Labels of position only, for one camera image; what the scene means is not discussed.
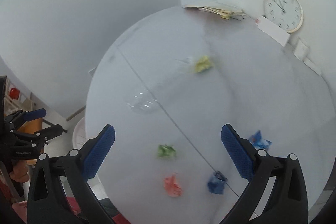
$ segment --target crumpled pink paper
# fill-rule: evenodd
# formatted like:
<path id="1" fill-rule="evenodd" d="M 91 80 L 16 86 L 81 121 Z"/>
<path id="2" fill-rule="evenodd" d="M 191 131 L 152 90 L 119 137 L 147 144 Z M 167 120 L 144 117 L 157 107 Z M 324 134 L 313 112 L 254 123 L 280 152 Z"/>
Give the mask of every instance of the crumpled pink paper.
<path id="1" fill-rule="evenodd" d="M 164 187 L 168 196 L 176 198 L 182 195 L 183 190 L 181 186 L 176 181 L 176 174 L 171 175 L 170 177 L 166 177 L 164 180 Z"/>

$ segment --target table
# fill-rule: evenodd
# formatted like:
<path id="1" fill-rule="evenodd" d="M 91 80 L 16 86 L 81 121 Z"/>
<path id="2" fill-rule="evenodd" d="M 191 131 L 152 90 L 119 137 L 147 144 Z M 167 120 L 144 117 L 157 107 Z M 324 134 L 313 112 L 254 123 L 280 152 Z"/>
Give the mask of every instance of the table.
<path id="1" fill-rule="evenodd" d="M 203 55 L 214 68 L 192 73 Z M 98 175 L 132 224 L 220 222 L 247 185 L 220 141 L 226 123 L 243 138 L 261 130 L 273 142 L 270 155 L 298 156 L 309 207 L 336 154 L 335 109 L 320 76 L 250 18 L 224 21 L 179 7 L 139 21 L 102 58 L 87 98 L 87 137 L 107 123 L 116 138 Z M 174 145 L 176 160 L 158 159 L 159 144 Z M 213 170 L 228 178 L 224 195 L 207 190 Z M 173 172 L 184 189 L 179 198 L 163 189 Z"/>

